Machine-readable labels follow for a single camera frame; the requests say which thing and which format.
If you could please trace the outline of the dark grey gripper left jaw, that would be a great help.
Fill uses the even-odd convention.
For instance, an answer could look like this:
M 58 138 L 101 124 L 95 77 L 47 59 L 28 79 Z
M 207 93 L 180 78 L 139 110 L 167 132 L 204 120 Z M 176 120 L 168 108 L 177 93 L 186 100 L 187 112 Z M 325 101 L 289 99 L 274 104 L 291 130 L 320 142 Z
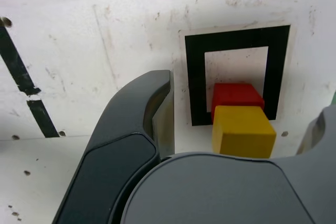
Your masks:
M 129 82 L 103 111 L 54 223 L 120 223 L 137 183 L 161 161 L 153 118 L 173 91 L 169 70 Z

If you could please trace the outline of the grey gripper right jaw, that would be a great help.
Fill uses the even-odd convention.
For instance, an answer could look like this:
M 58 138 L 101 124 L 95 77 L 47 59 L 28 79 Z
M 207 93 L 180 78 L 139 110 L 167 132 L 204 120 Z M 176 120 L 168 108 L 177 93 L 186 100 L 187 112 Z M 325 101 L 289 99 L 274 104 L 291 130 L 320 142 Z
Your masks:
M 335 223 L 335 106 L 310 150 L 247 159 L 175 155 L 137 184 L 122 223 Z

